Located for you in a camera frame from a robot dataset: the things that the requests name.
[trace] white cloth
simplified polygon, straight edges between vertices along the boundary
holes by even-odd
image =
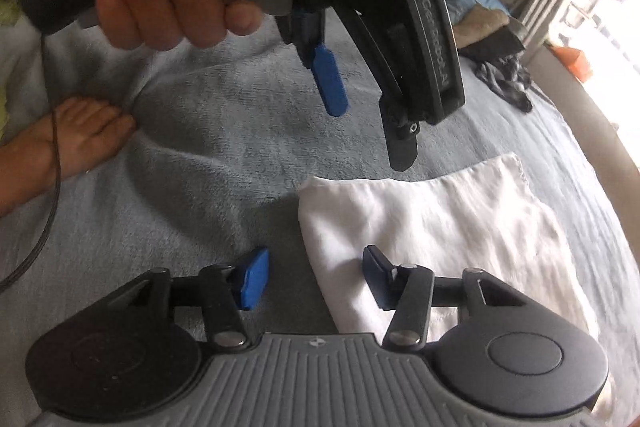
[[[393,312],[377,307],[360,267],[362,250],[377,245],[393,264],[444,277],[480,267],[598,336],[564,233],[514,154],[424,182],[311,178],[298,217],[340,333],[372,331],[381,341],[389,325]],[[455,324],[455,310],[432,310],[430,340]]]

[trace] gray blanket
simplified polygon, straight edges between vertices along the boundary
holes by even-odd
[[[351,100],[340,120],[324,113],[311,74],[272,20],[256,36],[210,51],[182,44],[162,54],[118,52],[97,30],[75,27],[49,39],[57,102],[75,93],[106,98],[131,111],[140,129],[117,158],[63,184],[41,257],[0,297],[0,425],[23,425],[38,412],[23,373],[31,343],[154,266],[192,275],[267,245],[271,282],[250,327],[334,331],[306,258],[296,187],[310,175],[424,180],[510,151],[568,236],[610,358],[614,425],[640,413],[638,268],[558,111],[533,93],[533,111],[523,115],[463,60],[466,106],[437,128],[425,126],[417,164],[397,174],[388,167],[375,82],[333,16],[327,34]],[[16,49],[9,136],[47,109],[37,38],[26,26],[0,34],[0,56]],[[0,275],[33,246],[49,205],[43,195],[0,221]],[[192,327],[195,319],[181,322]]]

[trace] black cable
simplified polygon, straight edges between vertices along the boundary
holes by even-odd
[[[51,111],[51,128],[53,131],[53,152],[55,156],[55,164],[56,164],[56,186],[53,192],[53,203],[51,204],[51,210],[49,211],[49,217],[47,219],[46,224],[44,225],[44,230],[40,234],[40,238],[36,243],[36,246],[33,247],[33,250],[28,254],[28,256],[22,261],[18,267],[12,271],[8,277],[0,281],[0,294],[4,293],[6,290],[11,288],[15,282],[17,282],[20,277],[22,277],[28,269],[30,269],[31,265],[36,261],[40,252],[44,248],[44,245],[49,238],[49,233],[51,232],[51,227],[53,226],[53,220],[56,217],[56,211],[58,210],[58,200],[60,199],[60,184],[62,183],[62,166],[60,165],[60,148],[58,146],[58,125],[56,122],[56,112],[51,103],[51,97],[49,96],[49,89],[47,89],[47,71],[44,65],[44,36],[40,36],[40,55],[42,58],[42,74],[44,79],[45,91],[47,92],[47,100],[49,101],[49,109]]]

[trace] orange object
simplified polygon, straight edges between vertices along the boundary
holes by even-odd
[[[593,76],[593,70],[584,51],[560,46],[551,46],[551,51],[564,64],[565,68],[571,71],[575,78],[582,83]]]

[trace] foot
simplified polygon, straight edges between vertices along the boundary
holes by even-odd
[[[108,102],[74,97],[56,109],[62,178],[114,157],[136,129],[132,116]],[[50,115],[0,148],[0,216],[49,188],[56,179]]]

